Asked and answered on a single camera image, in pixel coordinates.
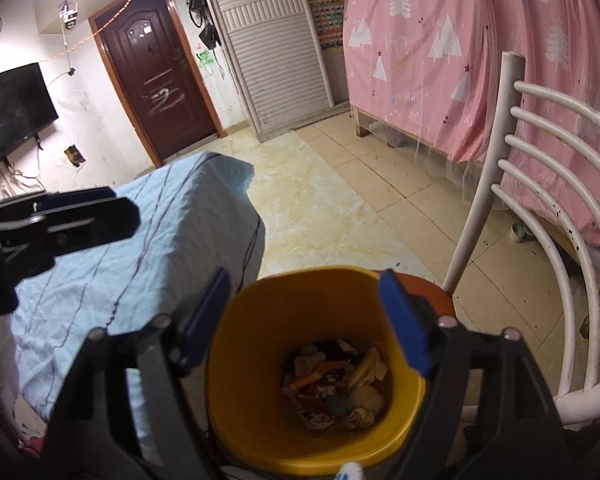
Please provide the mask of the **left white knit glove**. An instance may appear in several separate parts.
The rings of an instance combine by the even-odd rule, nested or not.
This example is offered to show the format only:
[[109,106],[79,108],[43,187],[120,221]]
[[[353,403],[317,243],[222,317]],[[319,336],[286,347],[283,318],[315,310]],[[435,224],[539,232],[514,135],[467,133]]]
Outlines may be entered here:
[[357,462],[343,464],[335,474],[334,480],[365,480],[363,467]]

